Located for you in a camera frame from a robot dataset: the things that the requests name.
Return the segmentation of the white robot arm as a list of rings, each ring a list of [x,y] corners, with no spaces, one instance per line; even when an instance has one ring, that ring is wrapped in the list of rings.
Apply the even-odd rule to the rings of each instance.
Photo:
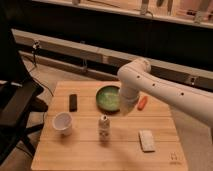
[[[129,113],[145,92],[213,127],[213,93],[160,79],[150,74],[151,65],[144,58],[135,59],[119,68],[120,107]]]

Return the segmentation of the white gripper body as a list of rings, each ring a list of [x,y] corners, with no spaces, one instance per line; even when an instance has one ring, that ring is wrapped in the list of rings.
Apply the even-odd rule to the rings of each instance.
[[[126,101],[120,102],[120,112],[123,116],[128,115],[135,107],[134,103],[129,103]]]

